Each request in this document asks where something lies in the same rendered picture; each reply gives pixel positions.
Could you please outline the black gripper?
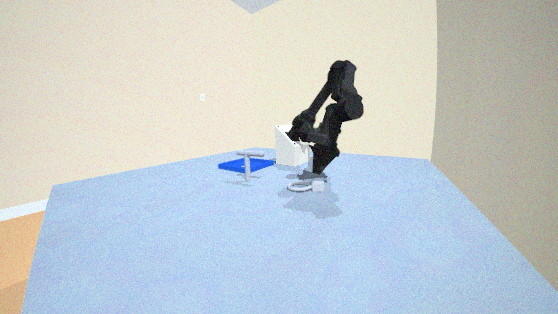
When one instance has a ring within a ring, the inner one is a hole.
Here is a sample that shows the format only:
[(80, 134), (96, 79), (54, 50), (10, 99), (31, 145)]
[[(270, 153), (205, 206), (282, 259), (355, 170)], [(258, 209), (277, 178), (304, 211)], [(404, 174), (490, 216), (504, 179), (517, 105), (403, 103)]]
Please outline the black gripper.
[(313, 151), (312, 172), (320, 175), (330, 162), (340, 155), (337, 139), (341, 133), (341, 125), (335, 121), (323, 120), (319, 126), (321, 126), (320, 132), (310, 131), (305, 141), (316, 143), (314, 146), (309, 145)]

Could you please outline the grey rounded bar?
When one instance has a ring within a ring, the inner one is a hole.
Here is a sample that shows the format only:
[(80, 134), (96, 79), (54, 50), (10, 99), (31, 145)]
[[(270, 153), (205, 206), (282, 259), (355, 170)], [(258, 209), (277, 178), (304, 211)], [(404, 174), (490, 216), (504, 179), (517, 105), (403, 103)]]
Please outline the grey rounded bar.
[(254, 157), (263, 157), (265, 153), (263, 151), (253, 151), (253, 150), (237, 150), (237, 155), (244, 156), (244, 166), (241, 166), (245, 169), (245, 181), (251, 181), (251, 173), (250, 173), (250, 156)]

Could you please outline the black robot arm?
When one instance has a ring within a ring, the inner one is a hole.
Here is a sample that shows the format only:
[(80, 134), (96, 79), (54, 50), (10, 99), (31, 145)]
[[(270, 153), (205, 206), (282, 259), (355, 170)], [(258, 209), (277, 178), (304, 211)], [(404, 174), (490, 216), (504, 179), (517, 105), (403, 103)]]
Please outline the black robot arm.
[(321, 126), (314, 127), (315, 117), (330, 94), (337, 103), (326, 106), (323, 120), (335, 121), (342, 125), (342, 122), (357, 120), (363, 116), (364, 107), (361, 101), (363, 97), (357, 93), (354, 86), (356, 70), (357, 67), (349, 60), (337, 60), (332, 63), (327, 74), (328, 81), (308, 109), (293, 119), (293, 126), (289, 132), (285, 132), (292, 141), (301, 139), (302, 142), (306, 142), (307, 133), (320, 132)]

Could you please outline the blue tray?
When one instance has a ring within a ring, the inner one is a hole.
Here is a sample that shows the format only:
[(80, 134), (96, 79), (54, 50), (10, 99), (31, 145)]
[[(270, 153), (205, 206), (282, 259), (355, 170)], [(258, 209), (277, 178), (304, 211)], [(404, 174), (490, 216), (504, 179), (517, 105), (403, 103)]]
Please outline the blue tray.
[[(274, 165), (272, 160), (250, 158), (250, 173), (272, 165)], [(218, 169), (245, 173), (245, 169), (241, 166), (244, 166), (244, 158), (218, 164)]]

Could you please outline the grey metal ring with small tab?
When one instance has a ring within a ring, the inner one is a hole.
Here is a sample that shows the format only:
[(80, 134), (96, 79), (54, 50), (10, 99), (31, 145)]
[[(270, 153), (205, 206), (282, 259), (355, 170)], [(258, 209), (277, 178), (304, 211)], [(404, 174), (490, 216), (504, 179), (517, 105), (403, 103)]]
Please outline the grey metal ring with small tab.
[[(296, 184), (310, 184), (311, 186), (305, 187), (305, 188), (292, 188), (292, 187), (290, 187), (290, 186), (296, 185)], [(323, 191), (324, 190), (324, 181), (314, 181), (314, 182), (296, 181), (296, 182), (292, 182), (292, 183), (288, 184), (287, 188), (291, 191), (306, 191), (306, 190), (310, 190), (312, 188), (313, 188), (313, 192), (314, 191)]]

